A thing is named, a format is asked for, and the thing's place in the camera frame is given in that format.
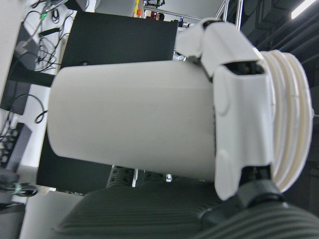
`metal pole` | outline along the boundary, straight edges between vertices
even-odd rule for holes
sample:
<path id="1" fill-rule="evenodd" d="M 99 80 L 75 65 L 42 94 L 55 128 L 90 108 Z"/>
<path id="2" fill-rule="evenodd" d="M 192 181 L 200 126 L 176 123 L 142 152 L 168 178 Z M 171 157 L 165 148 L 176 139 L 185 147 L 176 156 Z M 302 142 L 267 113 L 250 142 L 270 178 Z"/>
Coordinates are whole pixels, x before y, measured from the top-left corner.
<path id="1" fill-rule="evenodd" d="M 225 8 L 224 8 L 223 21 L 227 21 L 227 13 L 228 13 L 229 0 L 225 0 L 224 2 L 225 2 Z"/>
<path id="2" fill-rule="evenodd" d="M 241 14 L 243 12 L 243 2 L 244 0 L 238 0 L 237 15 L 236 15 L 236 27 L 238 30 L 240 30 L 240 25 L 241 25 Z"/>
<path id="3" fill-rule="evenodd" d="M 161 13 L 175 15 L 175 16 L 182 16 L 185 18 L 190 18 L 190 19 L 199 20 L 199 21 L 202 20 L 202 18 L 197 17 L 197 16 L 184 15 L 184 14 L 180 14 L 180 13 L 176 13 L 176 12 L 161 10 L 161 9 L 155 8 L 155 7 L 144 6 L 144 10 L 156 11 L 156 12 L 161 12 Z"/>
<path id="4" fill-rule="evenodd" d="M 225 8 L 225 1 L 223 1 L 223 2 L 221 3 L 221 5 L 220 5 L 220 7 L 219 7 L 219 9 L 218 9 L 218 11 L 217 11 L 217 13 L 216 13 L 216 15 L 215 15 L 215 18 L 217 18 L 217 19 L 220 18 L 220 16 L 223 14 L 224 8 Z"/>

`robotic hand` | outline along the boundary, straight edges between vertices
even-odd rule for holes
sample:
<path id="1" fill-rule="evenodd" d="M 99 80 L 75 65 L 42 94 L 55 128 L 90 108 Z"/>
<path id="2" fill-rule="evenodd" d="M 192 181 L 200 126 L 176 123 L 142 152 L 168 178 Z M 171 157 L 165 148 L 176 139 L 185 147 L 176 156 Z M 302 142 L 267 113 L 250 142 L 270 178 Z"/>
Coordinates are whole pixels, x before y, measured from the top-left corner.
<path id="1" fill-rule="evenodd" d="M 55 153 L 214 181 L 222 200 L 244 185 L 278 195 L 271 178 L 280 191 L 289 188 L 305 163 L 312 125 L 297 60 L 285 56 L 281 74 L 266 73 L 259 64 L 275 69 L 272 61 L 263 61 L 235 26 L 214 19 L 182 32 L 176 49 L 200 66 L 165 61 L 62 69 L 49 101 Z M 276 75 L 283 76 L 281 88 Z"/>
<path id="2" fill-rule="evenodd" d="M 318 219 L 281 195 L 311 140 L 300 63 L 260 54 L 214 19 L 181 33 L 176 49 L 196 64 L 62 69 L 49 100 L 50 144 L 59 156 L 214 181 L 224 202 L 200 180 L 112 186 L 87 195 L 52 238 L 317 238 Z"/>

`black monitor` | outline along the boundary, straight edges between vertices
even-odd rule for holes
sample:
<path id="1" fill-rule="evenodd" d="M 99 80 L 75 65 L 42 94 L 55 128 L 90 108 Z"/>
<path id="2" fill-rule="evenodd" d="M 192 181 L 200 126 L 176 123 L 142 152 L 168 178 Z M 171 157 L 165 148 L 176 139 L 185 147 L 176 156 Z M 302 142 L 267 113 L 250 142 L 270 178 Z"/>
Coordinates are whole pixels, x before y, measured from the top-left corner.
<path id="1" fill-rule="evenodd" d="M 61 67 L 171 60 L 177 24 L 78 12 Z"/>

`ceiling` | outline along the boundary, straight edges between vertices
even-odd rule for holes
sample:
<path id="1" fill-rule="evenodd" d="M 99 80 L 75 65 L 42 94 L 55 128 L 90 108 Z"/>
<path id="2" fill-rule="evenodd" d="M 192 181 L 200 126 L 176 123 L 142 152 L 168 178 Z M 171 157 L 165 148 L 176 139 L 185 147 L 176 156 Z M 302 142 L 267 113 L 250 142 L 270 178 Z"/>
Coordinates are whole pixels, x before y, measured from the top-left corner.
<path id="1" fill-rule="evenodd" d="M 291 20 L 303 0 L 245 0 L 241 31 L 260 51 L 290 52 L 302 63 L 310 87 L 319 85 L 319 1 Z M 235 22 L 237 0 L 231 0 L 228 21 Z"/>

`black connector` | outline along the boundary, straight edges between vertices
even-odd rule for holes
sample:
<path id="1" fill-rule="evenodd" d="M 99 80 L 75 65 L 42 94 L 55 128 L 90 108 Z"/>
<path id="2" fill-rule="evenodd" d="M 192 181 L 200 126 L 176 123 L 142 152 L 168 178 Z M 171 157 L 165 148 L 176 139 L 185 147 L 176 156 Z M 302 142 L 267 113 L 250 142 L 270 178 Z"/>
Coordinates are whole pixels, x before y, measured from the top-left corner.
<path id="1" fill-rule="evenodd" d="M 49 29 L 49 30 L 40 32 L 40 33 L 39 33 L 39 37 L 44 37 L 44 36 L 47 36 L 47 35 L 50 35 L 50 34 L 59 32 L 59 31 L 60 31 L 60 28 L 59 28 L 59 27 L 52 28 L 52 29 Z"/>

